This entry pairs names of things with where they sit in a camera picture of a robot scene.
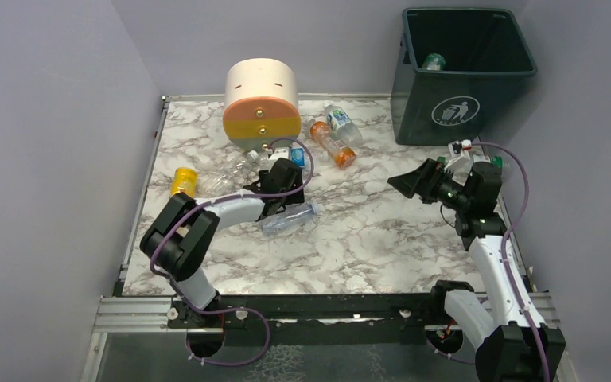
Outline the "clear bottle green-white label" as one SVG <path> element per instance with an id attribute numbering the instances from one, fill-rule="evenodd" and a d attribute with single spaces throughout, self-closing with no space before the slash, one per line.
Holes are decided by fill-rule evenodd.
<path id="1" fill-rule="evenodd" d="M 348 114 L 339 106 L 325 108 L 325 118 L 332 132 L 348 146 L 360 146 L 363 136 Z"/>

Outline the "green tea bottle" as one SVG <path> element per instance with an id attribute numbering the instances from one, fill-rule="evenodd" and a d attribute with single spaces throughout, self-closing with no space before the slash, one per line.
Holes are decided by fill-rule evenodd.
<path id="1" fill-rule="evenodd" d="M 430 53 L 421 64 L 421 69 L 427 71 L 442 71 L 446 67 L 446 59 L 438 53 Z"/>

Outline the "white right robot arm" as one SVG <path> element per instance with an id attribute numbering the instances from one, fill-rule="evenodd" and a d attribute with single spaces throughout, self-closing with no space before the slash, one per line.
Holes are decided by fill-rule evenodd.
<path id="1" fill-rule="evenodd" d="M 464 184 L 434 159 L 388 184 L 404 197 L 440 203 L 455 212 L 455 229 L 474 261 L 490 307 L 485 309 L 464 282 L 438 281 L 432 289 L 437 311 L 452 318 L 475 349 L 480 381 L 552 381 L 566 348 L 525 288 L 504 220 L 496 213 L 502 186 L 499 167 L 475 162 Z"/>

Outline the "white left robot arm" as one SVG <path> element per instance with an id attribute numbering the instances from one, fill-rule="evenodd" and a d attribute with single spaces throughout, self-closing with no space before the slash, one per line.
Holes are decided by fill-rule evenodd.
<path id="1" fill-rule="evenodd" d="M 221 197 L 172 196 L 141 238 L 139 250 L 156 275 L 166 278 L 189 308 L 210 311 L 218 296 L 202 263 L 215 234 L 237 224 L 258 222 L 305 201 L 302 169 L 280 158 L 254 183 Z"/>

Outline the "clear bottle purple label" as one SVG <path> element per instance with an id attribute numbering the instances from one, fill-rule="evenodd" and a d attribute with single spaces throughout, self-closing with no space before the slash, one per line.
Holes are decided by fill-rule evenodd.
<path id="1" fill-rule="evenodd" d="M 259 222 L 263 235 L 270 236 L 293 226 L 304 224 L 312 220 L 321 210 L 321 206 L 313 201 L 289 207 L 284 212 L 269 216 Z"/>

